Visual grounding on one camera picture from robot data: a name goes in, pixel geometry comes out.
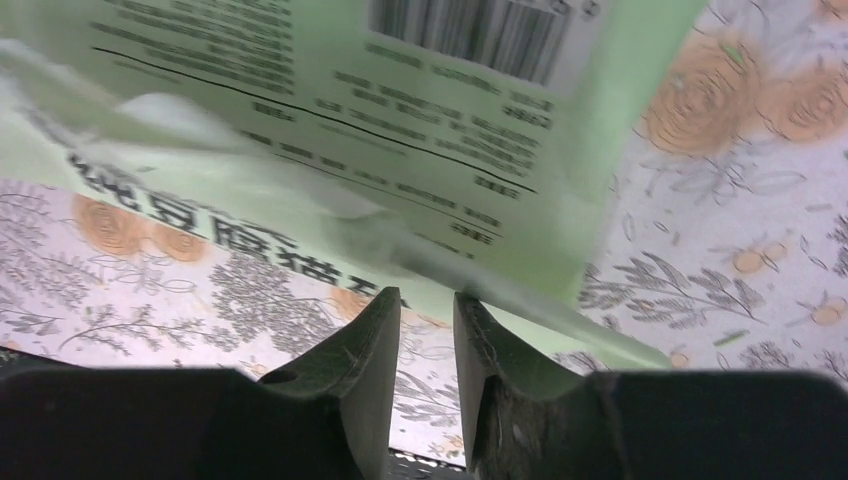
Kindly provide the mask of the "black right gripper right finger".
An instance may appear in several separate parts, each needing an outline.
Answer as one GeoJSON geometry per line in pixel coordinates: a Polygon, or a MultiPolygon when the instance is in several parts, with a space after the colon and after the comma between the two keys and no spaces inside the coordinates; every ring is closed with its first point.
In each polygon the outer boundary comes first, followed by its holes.
{"type": "Polygon", "coordinates": [[[454,297],[466,465],[477,479],[594,479],[597,401],[584,377],[454,297]]]}

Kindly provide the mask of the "green cat litter bag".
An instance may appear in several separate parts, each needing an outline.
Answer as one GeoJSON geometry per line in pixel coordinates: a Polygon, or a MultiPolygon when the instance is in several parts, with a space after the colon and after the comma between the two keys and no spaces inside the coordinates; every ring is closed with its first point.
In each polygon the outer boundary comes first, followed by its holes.
{"type": "Polygon", "coordinates": [[[1,75],[73,181],[357,286],[409,275],[631,364],[573,310],[701,1],[5,1],[1,75]]]}

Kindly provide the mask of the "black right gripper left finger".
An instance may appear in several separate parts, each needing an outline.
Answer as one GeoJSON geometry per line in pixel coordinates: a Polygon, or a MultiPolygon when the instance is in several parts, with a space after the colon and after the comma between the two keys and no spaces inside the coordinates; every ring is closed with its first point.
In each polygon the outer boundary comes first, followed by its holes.
{"type": "Polygon", "coordinates": [[[260,378],[285,403],[285,478],[386,477],[400,314],[399,289],[385,287],[344,327],[260,378]]]}

